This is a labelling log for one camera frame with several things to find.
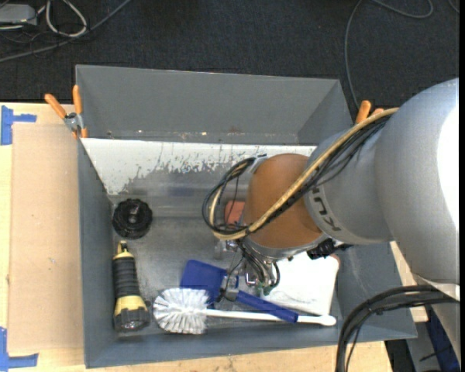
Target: flashlight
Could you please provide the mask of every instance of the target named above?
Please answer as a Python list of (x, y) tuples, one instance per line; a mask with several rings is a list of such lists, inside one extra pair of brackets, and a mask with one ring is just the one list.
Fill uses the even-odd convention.
[(150, 324), (150, 313), (141, 297), (136, 262), (128, 251), (127, 242), (121, 241), (112, 258), (112, 276), (115, 291), (114, 329), (117, 332), (137, 331)]

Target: white handle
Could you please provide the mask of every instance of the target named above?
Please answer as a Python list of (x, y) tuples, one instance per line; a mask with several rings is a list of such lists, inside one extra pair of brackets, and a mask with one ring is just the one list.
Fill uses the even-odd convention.
[[(200, 313), (208, 317), (223, 317), (227, 319), (256, 319), (260, 321), (284, 321), (275, 317), (274, 315), (265, 313), (252, 313), (252, 312), (227, 312), (224, 310), (215, 310), (213, 308), (206, 308), (201, 310)], [(334, 326), (336, 319), (331, 315), (300, 315), (297, 322), (304, 324), (320, 324), (323, 326)]]

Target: blue plastic handle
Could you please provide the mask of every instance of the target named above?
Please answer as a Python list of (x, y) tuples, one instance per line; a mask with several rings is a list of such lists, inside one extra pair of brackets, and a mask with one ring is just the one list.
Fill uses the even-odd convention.
[(293, 312), (289, 308), (284, 308), (280, 305), (270, 303), (269, 301), (264, 301), (257, 296), (253, 296), (252, 294), (239, 291), (236, 300), (240, 301), (244, 305), (249, 305), (268, 314), (275, 315), (284, 321), (291, 322), (293, 324), (298, 321), (298, 313)]

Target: white towel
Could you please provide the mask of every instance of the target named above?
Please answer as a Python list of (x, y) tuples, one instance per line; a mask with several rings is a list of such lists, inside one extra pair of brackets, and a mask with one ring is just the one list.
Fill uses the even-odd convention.
[(320, 257), (312, 260), (302, 252), (291, 260), (279, 260), (277, 266), (281, 275), (279, 285), (269, 295), (262, 296), (263, 299), (307, 313), (330, 313), (338, 259)]

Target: white toilet brush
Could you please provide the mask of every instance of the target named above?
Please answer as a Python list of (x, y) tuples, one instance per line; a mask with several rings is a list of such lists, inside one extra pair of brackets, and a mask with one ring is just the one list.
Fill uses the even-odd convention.
[[(199, 335), (207, 329), (207, 317), (251, 319), (284, 322), (273, 315), (258, 312), (234, 312), (208, 307), (209, 293), (202, 289), (171, 288), (162, 292), (153, 303), (153, 315), (162, 329), (175, 333)], [(333, 326), (336, 319), (331, 315), (300, 315), (296, 322)]]

